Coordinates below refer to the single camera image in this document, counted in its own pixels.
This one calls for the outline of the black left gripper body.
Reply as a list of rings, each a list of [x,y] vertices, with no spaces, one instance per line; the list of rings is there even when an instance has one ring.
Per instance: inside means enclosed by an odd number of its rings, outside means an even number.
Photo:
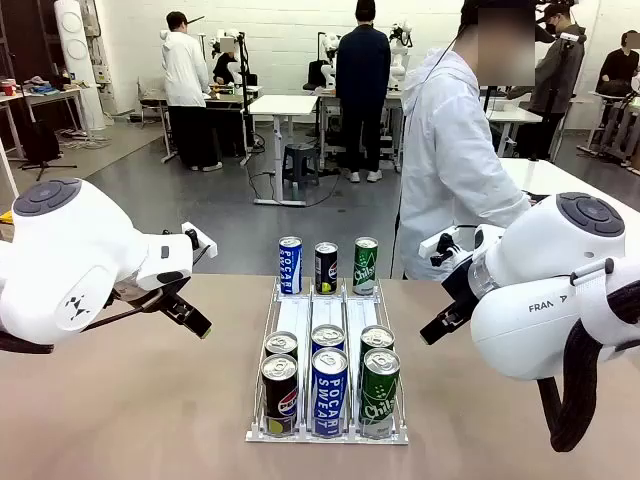
[[[171,297],[165,286],[147,290],[135,283],[133,278],[128,278],[117,282],[113,291],[117,300],[133,308],[141,308],[143,313],[163,311],[172,306]]]

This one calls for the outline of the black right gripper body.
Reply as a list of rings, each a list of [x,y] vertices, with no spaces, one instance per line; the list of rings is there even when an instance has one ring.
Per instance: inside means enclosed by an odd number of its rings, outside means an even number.
[[[461,262],[442,282],[442,287],[453,301],[447,309],[449,313],[472,313],[479,302],[470,286],[469,269],[472,263],[471,259]]]

